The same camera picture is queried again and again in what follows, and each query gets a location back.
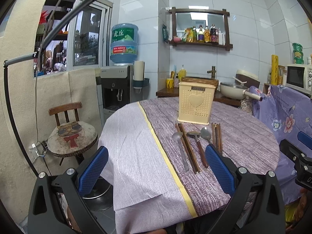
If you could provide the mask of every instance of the yellow ribbon trim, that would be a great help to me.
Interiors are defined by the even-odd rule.
[[[160,153],[163,156],[163,159],[165,160],[165,163],[168,166],[169,171],[171,172],[171,175],[174,178],[174,181],[177,184],[177,186],[178,186],[178,188],[179,188],[179,190],[180,190],[180,192],[181,192],[181,194],[183,196],[183,199],[184,199],[184,201],[185,201],[185,203],[186,203],[186,205],[188,207],[188,210],[189,210],[191,216],[193,218],[197,217],[197,213],[195,211],[195,208],[194,208],[194,205],[192,203],[191,198],[189,197],[188,193],[186,192],[185,187],[183,186],[183,184],[180,181],[177,173],[174,170],[174,167],[172,166],[171,162],[169,161],[166,152],[163,150],[163,147],[161,146],[161,143],[158,140],[157,135],[155,134],[155,131],[154,131],[153,127],[152,127],[152,124],[149,122],[149,119],[147,118],[146,113],[145,113],[143,107],[141,106],[141,104],[139,102],[138,102],[138,106],[140,107],[140,109],[142,111],[142,114],[143,114],[143,116],[145,118],[145,121],[146,121],[147,125],[149,126],[149,130],[151,131],[151,133],[152,133],[152,135],[154,137],[154,140],[155,140],[155,142],[157,144],[157,147],[160,150]]]

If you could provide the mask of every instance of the metal screw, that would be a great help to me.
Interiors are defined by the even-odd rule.
[[[41,173],[39,173],[39,178],[43,178],[45,175],[46,175],[45,172],[41,172]]]
[[[246,173],[247,172],[247,169],[245,167],[239,167],[238,168],[238,171],[242,174]]]
[[[268,174],[269,174],[270,177],[274,177],[275,176],[274,171],[269,171]]]
[[[68,175],[71,175],[71,174],[73,174],[75,172],[75,169],[73,169],[73,168],[69,168],[67,171],[66,171],[66,173],[68,174]]]

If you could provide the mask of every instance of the bronze faucet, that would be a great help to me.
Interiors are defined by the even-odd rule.
[[[211,70],[207,71],[208,74],[211,73],[211,79],[215,79],[216,78],[216,66],[212,66]]]

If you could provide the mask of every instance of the microwave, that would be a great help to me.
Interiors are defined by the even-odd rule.
[[[312,95],[312,65],[288,64],[286,86]]]

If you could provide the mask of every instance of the cream plastic basket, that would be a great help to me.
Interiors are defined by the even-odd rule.
[[[181,82],[177,120],[208,125],[215,89],[210,84]]]

